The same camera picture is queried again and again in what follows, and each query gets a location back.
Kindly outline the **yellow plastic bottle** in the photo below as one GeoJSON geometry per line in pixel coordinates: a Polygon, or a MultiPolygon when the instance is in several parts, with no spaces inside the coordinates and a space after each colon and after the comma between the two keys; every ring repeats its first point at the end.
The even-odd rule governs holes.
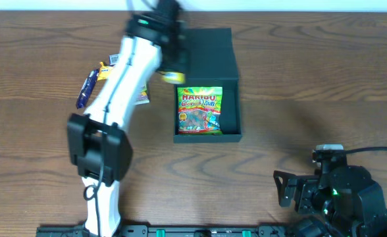
{"type": "Polygon", "coordinates": [[[164,82],[169,84],[185,84],[186,76],[182,72],[168,71],[160,72],[161,78],[164,82]]]}

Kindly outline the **dark green lidded box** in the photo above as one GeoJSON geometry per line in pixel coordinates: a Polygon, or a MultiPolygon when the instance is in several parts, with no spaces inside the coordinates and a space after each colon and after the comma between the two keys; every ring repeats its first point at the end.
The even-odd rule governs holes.
{"type": "Polygon", "coordinates": [[[238,66],[229,28],[198,28],[186,30],[185,46],[188,67],[184,87],[221,87],[221,135],[181,135],[178,133],[178,85],[174,86],[173,142],[227,143],[242,138],[238,66]]]}

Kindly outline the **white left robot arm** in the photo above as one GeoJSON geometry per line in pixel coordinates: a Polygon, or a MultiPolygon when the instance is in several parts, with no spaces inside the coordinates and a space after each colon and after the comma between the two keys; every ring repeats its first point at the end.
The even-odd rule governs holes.
{"type": "Polygon", "coordinates": [[[119,188],[132,160],[128,127],[135,100],[152,74],[178,60],[180,30],[177,14],[133,16],[102,90],[83,115],[68,119],[70,160],[88,206],[83,236],[114,236],[120,227],[119,188]]]}

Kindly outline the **Haribo gummy candy bag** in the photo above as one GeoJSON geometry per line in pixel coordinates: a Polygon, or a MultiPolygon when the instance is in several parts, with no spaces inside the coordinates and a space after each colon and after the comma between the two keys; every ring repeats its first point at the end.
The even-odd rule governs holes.
{"type": "Polygon", "coordinates": [[[178,133],[221,135],[222,87],[179,87],[178,133]]]}

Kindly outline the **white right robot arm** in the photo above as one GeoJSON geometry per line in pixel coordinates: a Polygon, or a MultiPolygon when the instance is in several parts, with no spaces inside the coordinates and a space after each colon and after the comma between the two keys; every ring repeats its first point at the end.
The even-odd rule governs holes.
{"type": "Polygon", "coordinates": [[[311,176],[274,171],[278,202],[306,218],[286,236],[387,236],[387,207],[380,184],[362,166],[322,165],[311,176]]]}

